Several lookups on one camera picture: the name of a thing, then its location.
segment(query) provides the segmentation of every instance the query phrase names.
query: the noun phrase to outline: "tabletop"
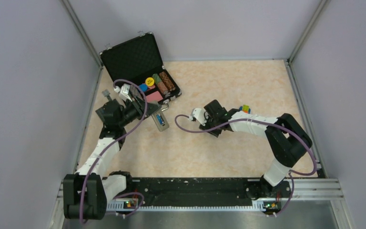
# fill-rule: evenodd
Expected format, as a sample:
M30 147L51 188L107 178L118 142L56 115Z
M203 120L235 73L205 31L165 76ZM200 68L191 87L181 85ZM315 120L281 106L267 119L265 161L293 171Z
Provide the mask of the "tabletop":
M208 133L191 134L174 123L178 114L189 115L212 100L226 110L246 104L252 114L279 117L292 114L302 124L284 61L196 61L165 62L164 66L182 90L164 112L170 127L159 132L148 118L129 136L113 158L108 173L128 171L133 177L260 177L274 156L267 139L241 132L224 131L216 138ZM103 71L93 114L80 157L83 164L96 147L102 122L94 111L108 100L102 91L118 97L112 80ZM178 119L181 126L199 130L198 122ZM138 120L128 124L131 130ZM306 153L294 170L310 172L312 161Z

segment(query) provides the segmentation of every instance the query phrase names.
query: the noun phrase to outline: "white wall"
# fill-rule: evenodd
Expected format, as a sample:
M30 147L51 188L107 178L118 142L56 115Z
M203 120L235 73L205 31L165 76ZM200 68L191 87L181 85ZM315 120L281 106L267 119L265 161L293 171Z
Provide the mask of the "white wall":
M287 58L319 0L70 0L97 52L155 34L164 60Z
M366 1L331 1L294 63L331 177L366 228Z
M59 0L0 1L0 229L48 226L97 76Z

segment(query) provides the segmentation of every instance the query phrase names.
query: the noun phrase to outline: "green object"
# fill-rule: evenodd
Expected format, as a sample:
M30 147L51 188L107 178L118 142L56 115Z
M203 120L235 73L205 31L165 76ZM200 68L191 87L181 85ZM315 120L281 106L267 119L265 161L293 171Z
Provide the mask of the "green object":
M242 107L242 110L243 110L243 111L248 111L248 110L249 110L249 106L248 106L248 105L244 105L244 106Z
M159 75L158 75L158 74L156 74L156 73L152 75L152 78L155 80L155 83L156 83L156 84L158 84L158 83L162 82L161 78L160 78L160 77L159 77Z

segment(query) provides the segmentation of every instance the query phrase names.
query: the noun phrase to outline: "zip tie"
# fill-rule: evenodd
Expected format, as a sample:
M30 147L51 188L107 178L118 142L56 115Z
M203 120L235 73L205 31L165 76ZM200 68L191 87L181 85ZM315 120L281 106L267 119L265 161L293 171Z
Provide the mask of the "zip tie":
M250 119L250 123L249 123L249 116L247 117L247 123L246 123L246 125L247 125L247 128L249 129L249 132L251 133L251 134L253 134L254 135L254 130L253 130L253 126L252 126L252 122L253 122L253 119L255 119L255 118L257 118L257 114L255 114L254 115L254 118L251 118Z
M103 159L103 157L100 154L92 154L92 156L95 156L99 160Z

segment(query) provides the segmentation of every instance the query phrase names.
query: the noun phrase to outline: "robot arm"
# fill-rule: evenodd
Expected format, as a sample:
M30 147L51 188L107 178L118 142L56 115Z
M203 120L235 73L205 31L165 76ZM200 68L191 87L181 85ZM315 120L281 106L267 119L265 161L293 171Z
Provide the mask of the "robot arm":
M108 177L104 177L125 139L117 142L115 140L125 135L124 127L128 123L140 119L143 115L145 118L151 116L158 112L161 106L147 104L144 114L145 102L137 96L130 96L128 90L123 90L126 86L125 84L120 90L120 97L125 106L120 105L117 100L112 100L107 94L109 101L96 111L103 122L103 128L95 150L74 174L67 174L63 180L64 215L67 219L79 218L82 185L94 163L96 164L87 178L83 204L84 219L102 219L107 203L126 189L128 179L131 178L130 174L125 172L112 172Z
M199 121L199 128L202 130L208 130L233 120L248 119L229 123L209 133L218 137L223 130L241 131L267 138L274 154L274 160L260 179L262 189L266 192L271 192L274 187L281 183L289 170L306 153L306 150L293 136L286 137L286 133L283 133L280 129L256 123L254 120L284 126L300 136L308 147L312 146L309 136L290 114L283 114L281 117L263 117L248 114L238 109L227 111L221 107L217 100L213 100L204 109L195 108L190 119Z

